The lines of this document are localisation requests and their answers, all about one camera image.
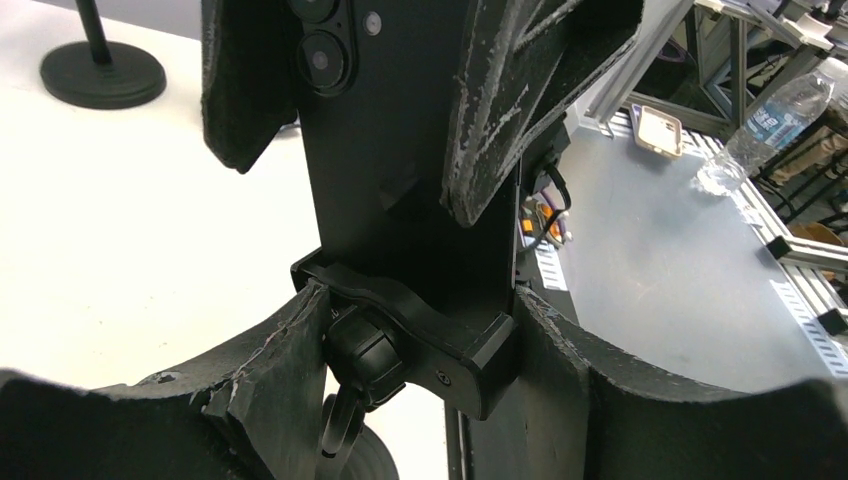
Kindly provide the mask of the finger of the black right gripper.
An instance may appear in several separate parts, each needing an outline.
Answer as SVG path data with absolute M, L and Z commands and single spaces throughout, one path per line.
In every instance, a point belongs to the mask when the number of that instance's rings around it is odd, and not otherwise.
M 542 133 L 634 44 L 641 1 L 473 1 L 449 123 L 442 204 L 482 216 Z
M 204 142 L 245 174 L 297 118 L 291 53 L 300 23 L 272 0 L 203 0 L 201 19 Z

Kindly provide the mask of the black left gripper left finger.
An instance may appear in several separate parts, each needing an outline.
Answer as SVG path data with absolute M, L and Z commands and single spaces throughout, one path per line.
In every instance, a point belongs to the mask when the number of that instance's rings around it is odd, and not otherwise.
M 311 479 L 323 429 L 326 287 L 134 386 L 1 374 L 5 479 Z

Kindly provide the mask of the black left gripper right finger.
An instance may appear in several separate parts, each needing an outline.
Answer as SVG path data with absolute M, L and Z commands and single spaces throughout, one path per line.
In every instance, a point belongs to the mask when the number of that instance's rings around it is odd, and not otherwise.
M 847 384 L 742 393 L 671 373 L 516 292 L 530 479 L 843 479 Z

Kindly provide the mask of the black phone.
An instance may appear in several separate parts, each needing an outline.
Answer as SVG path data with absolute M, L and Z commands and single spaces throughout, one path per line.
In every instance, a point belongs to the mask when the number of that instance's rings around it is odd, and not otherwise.
M 516 185 L 461 227 L 441 204 L 465 1 L 290 1 L 323 254 L 442 314 L 491 317 L 514 290 Z

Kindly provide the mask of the black phone stand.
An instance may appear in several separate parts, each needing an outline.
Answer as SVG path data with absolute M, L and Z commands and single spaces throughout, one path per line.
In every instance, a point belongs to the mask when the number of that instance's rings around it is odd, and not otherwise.
M 77 0 L 86 36 L 49 51 L 41 61 L 42 83 L 53 97 L 94 110 L 147 104 L 166 89 L 162 64 L 147 51 L 106 39 L 96 2 Z
M 487 420 L 517 376 L 519 325 L 499 312 L 479 327 L 453 319 L 402 283 L 369 277 L 315 250 L 291 268 L 297 289 L 329 289 L 331 317 L 322 340 L 339 390 L 324 403 L 319 479 L 336 479 L 364 430 L 366 414 L 406 384 L 421 386 L 475 420 Z

